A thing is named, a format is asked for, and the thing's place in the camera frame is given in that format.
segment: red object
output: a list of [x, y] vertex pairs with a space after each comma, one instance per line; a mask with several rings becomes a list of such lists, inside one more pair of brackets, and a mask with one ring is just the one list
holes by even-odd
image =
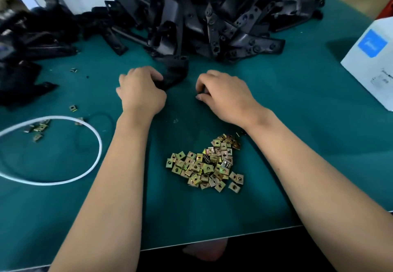
[[380, 18], [389, 18], [393, 16], [393, 0], [387, 4], [384, 10], [382, 10], [381, 14], [376, 18], [379, 20]]

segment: forearm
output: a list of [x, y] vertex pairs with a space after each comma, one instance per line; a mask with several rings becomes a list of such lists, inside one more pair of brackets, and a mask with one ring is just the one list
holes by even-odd
[[97, 177], [51, 272], [133, 271], [140, 252], [150, 121], [123, 114]]
[[270, 112], [250, 126], [300, 219], [339, 271], [393, 269], [393, 218]]

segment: pile of black brackets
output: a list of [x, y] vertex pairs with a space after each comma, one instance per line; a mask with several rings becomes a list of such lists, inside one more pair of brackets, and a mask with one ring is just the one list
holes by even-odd
[[[285, 40], [270, 37], [312, 18], [321, 20], [325, 0], [114, 0], [78, 16], [83, 35], [101, 34], [118, 54], [119, 36], [144, 47], [167, 67], [161, 89], [188, 72], [186, 52], [236, 62], [258, 54], [281, 54]], [[147, 37], [130, 28], [147, 31]]]
[[58, 85], [36, 85], [42, 67], [33, 61], [76, 55], [81, 28], [59, 0], [45, 8], [0, 14], [0, 105], [24, 105]]

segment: left hand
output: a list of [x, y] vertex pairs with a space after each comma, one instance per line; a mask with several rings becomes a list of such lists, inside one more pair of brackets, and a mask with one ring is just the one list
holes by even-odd
[[152, 119], [163, 109], [167, 99], [166, 93], [153, 82], [163, 79], [151, 66], [131, 69], [127, 75], [121, 74], [120, 87], [116, 88], [116, 92], [121, 99], [123, 112], [133, 112], [137, 116]]

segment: white cable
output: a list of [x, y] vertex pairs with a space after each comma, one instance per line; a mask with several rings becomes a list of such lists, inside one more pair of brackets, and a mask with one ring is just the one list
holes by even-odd
[[4, 129], [3, 131], [0, 131], [0, 137], [2, 137], [3, 135], [6, 135], [6, 134], [8, 134], [8, 133], [10, 133], [10, 132], [12, 132], [14, 130], [17, 130], [17, 129], [21, 128], [21, 127], [27, 126], [27, 125], [31, 125], [31, 124], [38, 123], [38, 122], [45, 121], [45, 120], [55, 120], [55, 119], [70, 120], [70, 121], [75, 121], [75, 122], [81, 123], [84, 126], [88, 127], [96, 135], [96, 137], [98, 139], [98, 144], [99, 144], [98, 155], [97, 155], [96, 161], [93, 163], [91, 168], [88, 169], [85, 173], [83, 173], [80, 176], [77, 176], [77, 177], [72, 178], [70, 180], [59, 181], [59, 182], [33, 182], [33, 181], [25, 180], [25, 179], [19, 179], [19, 178], [11, 177], [11, 176], [8, 176], [8, 175], [6, 175], [6, 174], [4, 174], [2, 172], [0, 172], [0, 177], [6, 178], [8, 180], [15, 181], [15, 182], [18, 182], [18, 183], [23, 183], [23, 184], [39, 185], [39, 186], [51, 186], [51, 185], [67, 184], [67, 183], [71, 183], [71, 182], [74, 182], [76, 180], [79, 180], [79, 179], [83, 178], [84, 176], [86, 176], [88, 173], [90, 173], [96, 167], [99, 159], [101, 158], [101, 154], [102, 154], [101, 137], [98, 134], [98, 132], [94, 129], [93, 126], [91, 126], [90, 124], [86, 123], [85, 121], [82, 121], [82, 120], [79, 120], [79, 119], [76, 119], [76, 118], [67, 117], [67, 116], [46, 116], [46, 117], [33, 119], [33, 120], [29, 120], [29, 121], [26, 121], [26, 122], [19, 123], [17, 125], [8, 127], [7, 129]]

